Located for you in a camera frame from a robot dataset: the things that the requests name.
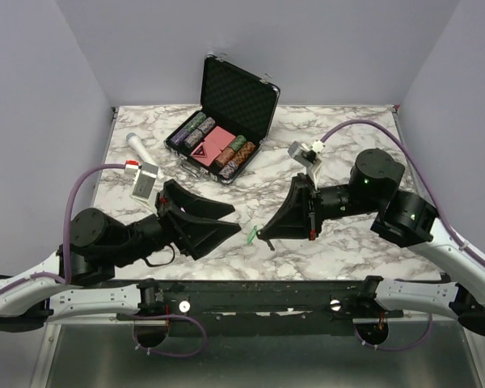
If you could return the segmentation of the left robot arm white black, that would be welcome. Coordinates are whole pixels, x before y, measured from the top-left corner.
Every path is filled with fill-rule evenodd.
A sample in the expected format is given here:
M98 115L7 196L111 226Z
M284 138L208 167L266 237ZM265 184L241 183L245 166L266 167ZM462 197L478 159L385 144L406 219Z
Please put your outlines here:
M58 248L21 275L0 275L0 331L34 331L90 314L157 318L165 311L157 282L133 280L116 287L116 270L165 247L198 260L241 230L223 219L234 212L233 205L192 194L173 179L160 192L133 199L151 214L128 225L96 208L78 213L70 223L68 264Z

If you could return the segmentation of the green key tag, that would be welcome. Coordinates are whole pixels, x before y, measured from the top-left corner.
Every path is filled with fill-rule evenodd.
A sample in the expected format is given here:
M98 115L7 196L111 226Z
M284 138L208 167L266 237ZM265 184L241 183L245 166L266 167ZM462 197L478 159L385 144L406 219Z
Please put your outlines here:
M254 226L251 230L251 232L249 233L249 235L247 236L247 245L251 245L253 240L255 239L255 237L257 236L259 232L259 227L258 226Z

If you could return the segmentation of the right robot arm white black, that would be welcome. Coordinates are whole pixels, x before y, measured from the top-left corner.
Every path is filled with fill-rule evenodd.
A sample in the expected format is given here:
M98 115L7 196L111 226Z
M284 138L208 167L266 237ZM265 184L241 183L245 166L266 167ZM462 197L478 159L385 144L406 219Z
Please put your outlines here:
M485 336L485 255L457 242L435 206L400 189L404 171L403 164L387 152L369 149L356 157L346 184L319 187L311 175L298 174L257 237L266 243L314 241L325 221L373 214L372 232L432 261L449 280L429 283L367 276L352 298L350 315L379 318L392 310L414 310L455 319Z

